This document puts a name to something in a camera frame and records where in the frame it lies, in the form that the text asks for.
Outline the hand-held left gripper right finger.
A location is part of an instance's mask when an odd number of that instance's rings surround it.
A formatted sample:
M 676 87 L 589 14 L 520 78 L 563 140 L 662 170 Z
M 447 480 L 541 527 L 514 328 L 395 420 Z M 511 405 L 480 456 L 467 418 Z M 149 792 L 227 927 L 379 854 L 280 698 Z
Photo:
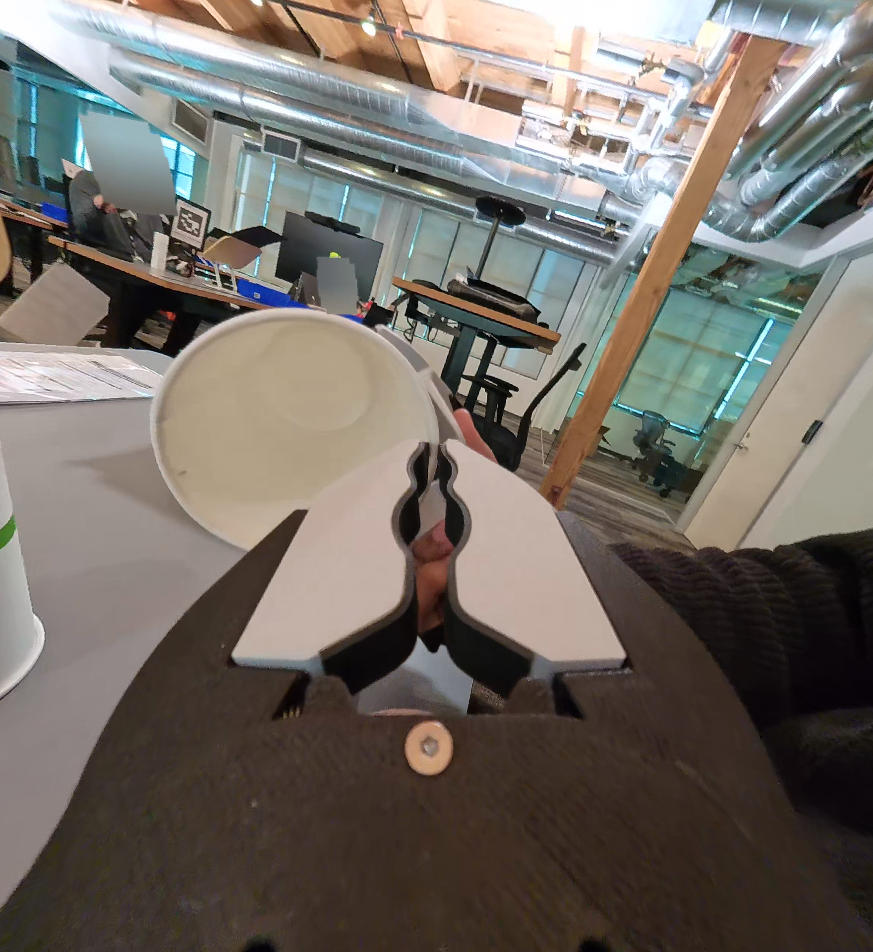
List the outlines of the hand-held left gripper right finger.
M 440 446 L 448 564 L 443 643 L 496 694 L 620 670 L 628 655 L 557 512 L 462 442 Z

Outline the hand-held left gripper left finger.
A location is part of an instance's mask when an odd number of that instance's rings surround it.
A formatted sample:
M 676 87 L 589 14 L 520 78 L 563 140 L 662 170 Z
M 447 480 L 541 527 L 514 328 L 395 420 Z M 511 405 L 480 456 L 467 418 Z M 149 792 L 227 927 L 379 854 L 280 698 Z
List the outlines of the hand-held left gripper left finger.
M 410 544 L 430 456 L 427 443 L 399 442 L 317 495 L 233 648 L 235 665 L 333 676 L 356 694 L 408 659 Z

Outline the person's right hand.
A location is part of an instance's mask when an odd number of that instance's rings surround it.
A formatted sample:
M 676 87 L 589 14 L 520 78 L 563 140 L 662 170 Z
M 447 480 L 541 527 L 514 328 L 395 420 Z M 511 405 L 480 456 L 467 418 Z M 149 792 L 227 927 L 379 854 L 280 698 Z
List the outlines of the person's right hand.
M 496 463 L 491 447 L 479 433 L 469 411 L 454 410 L 454 419 L 464 443 L 483 457 Z M 448 537 L 445 521 L 433 525 L 411 545 L 415 567 L 415 595 L 417 604 L 418 636 L 424 646 L 435 653 L 442 647 L 445 600 L 447 594 L 450 557 L 454 543 Z

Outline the black office chair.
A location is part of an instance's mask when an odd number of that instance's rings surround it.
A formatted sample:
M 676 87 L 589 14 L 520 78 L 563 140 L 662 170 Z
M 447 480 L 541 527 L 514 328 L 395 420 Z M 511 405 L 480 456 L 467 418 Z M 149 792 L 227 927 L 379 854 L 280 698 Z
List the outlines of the black office chair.
M 488 366 L 486 362 L 480 364 L 480 372 L 473 375 L 463 375 L 462 379 L 469 382 L 464 404 L 467 411 L 472 411 L 475 408 L 478 392 L 480 390 L 486 392 L 484 412 L 482 415 L 475 416 L 474 425 L 504 469 L 512 472 L 519 469 L 535 411 L 569 372 L 581 368 L 581 356 L 585 349 L 586 344 L 579 344 L 567 360 L 562 363 L 561 367 L 549 378 L 546 385 L 537 392 L 532 401 L 526 406 L 516 431 L 510 430 L 504 424 L 504 413 L 506 403 L 517 391 L 517 387 L 505 380 L 488 375 L 485 372 L 485 368 Z
M 661 498 L 668 498 L 686 478 L 688 468 L 673 454 L 673 442 L 666 439 L 668 420 L 653 411 L 642 411 L 640 427 L 633 435 L 637 457 L 633 470 L 639 482 L 659 489 Z

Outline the black bag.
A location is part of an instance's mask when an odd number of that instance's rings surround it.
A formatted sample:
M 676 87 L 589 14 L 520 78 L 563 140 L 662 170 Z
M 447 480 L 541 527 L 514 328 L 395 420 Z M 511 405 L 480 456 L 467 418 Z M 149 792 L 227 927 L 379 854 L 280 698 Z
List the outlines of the black bag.
M 446 285 L 446 292 L 470 303 L 477 303 L 530 323 L 536 323 L 541 314 L 541 310 L 523 296 L 479 280 L 470 272 L 464 278 L 456 276 L 450 279 Z

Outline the black round floor lamp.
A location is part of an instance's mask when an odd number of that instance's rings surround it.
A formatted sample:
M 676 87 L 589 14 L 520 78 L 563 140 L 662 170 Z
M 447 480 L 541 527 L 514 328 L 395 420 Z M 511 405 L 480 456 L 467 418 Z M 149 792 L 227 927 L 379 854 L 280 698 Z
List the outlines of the black round floor lamp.
M 514 205 L 514 203 L 491 195 L 482 195 L 475 199 L 475 208 L 478 216 L 490 220 L 490 232 L 474 271 L 475 278 L 480 279 L 500 227 L 503 226 L 508 229 L 519 228 L 525 224 L 526 216 L 525 211 Z

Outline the large black monitor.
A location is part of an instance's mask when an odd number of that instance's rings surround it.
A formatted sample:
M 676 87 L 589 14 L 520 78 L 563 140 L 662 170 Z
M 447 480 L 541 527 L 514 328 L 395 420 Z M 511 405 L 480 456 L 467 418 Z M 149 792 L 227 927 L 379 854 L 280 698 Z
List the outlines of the large black monitor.
M 302 273 L 316 277 L 318 258 L 337 255 L 350 261 L 355 269 L 358 301 L 367 301 L 372 294 L 384 246 L 371 237 L 350 235 L 318 226 L 304 213 L 286 211 L 279 243 L 276 278 L 296 282 Z

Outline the black white marker board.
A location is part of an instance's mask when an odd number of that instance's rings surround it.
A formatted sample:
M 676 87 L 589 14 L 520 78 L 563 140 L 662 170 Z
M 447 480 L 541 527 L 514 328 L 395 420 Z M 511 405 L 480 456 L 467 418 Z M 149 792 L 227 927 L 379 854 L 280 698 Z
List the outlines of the black white marker board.
M 170 239 L 195 251 L 203 250 L 211 216 L 210 209 L 181 196 L 176 197 L 169 231 Z

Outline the laminated paper sheet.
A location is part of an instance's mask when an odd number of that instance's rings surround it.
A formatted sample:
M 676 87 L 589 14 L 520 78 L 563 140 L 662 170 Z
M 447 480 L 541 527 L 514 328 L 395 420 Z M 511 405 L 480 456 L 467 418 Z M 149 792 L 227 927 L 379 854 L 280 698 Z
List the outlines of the laminated paper sheet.
M 123 356 L 0 350 L 0 406 L 150 399 L 162 377 Z

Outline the white leaning panel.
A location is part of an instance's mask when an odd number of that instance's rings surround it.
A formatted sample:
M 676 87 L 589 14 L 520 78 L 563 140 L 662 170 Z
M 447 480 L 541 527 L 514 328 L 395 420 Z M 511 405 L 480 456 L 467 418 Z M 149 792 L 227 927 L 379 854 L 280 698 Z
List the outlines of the white leaning panel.
M 43 346 L 78 345 L 108 314 L 110 297 L 70 265 L 56 263 L 0 316 L 0 333 Z

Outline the silver pipe bundle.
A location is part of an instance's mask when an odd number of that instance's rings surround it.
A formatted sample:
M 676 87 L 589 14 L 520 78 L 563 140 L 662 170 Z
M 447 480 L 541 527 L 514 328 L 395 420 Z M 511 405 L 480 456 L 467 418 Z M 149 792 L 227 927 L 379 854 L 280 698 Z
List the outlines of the silver pipe bundle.
M 766 105 L 732 156 L 733 198 L 708 227 L 761 243 L 785 233 L 873 160 L 873 2 L 842 20 Z

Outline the wooden support post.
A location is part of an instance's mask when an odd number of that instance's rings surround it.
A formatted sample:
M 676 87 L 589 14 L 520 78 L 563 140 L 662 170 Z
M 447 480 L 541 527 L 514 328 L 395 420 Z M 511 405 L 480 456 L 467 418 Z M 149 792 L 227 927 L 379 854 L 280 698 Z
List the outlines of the wooden support post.
M 787 43 L 744 34 L 733 74 L 539 489 L 562 509 Z

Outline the silver air duct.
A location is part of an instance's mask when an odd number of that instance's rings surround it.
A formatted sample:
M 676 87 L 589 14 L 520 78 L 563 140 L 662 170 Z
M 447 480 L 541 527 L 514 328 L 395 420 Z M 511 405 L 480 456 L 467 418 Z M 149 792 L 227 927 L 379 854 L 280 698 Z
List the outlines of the silver air duct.
M 317 89 L 267 89 L 177 65 L 147 54 L 111 49 L 110 75 L 124 86 L 149 87 L 259 125 L 288 127 L 338 149 L 374 155 L 470 188 L 518 197 L 586 218 L 634 225 L 638 206 L 610 197 L 604 186 L 565 172 L 559 158 L 519 149 L 519 119 L 462 103 L 458 130 L 401 94 L 390 83 L 366 87 L 318 74 Z
M 51 2 L 49 12 L 62 27 L 85 37 L 260 87 L 336 89 L 350 83 L 380 93 L 416 90 L 394 78 L 114 2 Z

